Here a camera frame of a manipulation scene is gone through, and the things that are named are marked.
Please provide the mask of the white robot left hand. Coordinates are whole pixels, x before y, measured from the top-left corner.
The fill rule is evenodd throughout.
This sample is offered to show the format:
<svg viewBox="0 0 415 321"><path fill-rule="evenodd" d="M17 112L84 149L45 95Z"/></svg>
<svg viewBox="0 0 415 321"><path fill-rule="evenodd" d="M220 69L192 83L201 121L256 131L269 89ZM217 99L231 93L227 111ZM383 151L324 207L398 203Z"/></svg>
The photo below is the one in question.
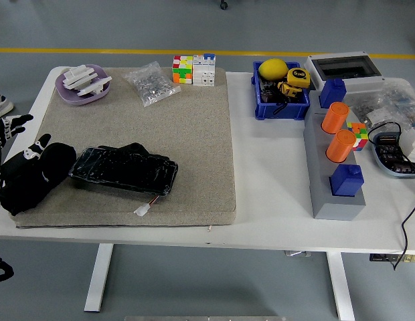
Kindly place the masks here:
<svg viewBox="0 0 415 321"><path fill-rule="evenodd" d="M25 124L32 119L31 114L0 118L0 187L1 181L4 180L3 176L10 177L15 173L20 173L38 160L51 139L50 134L45 134L22 152L11 157L6 163L1 164L5 143L17 134L24 132Z"/></svg>

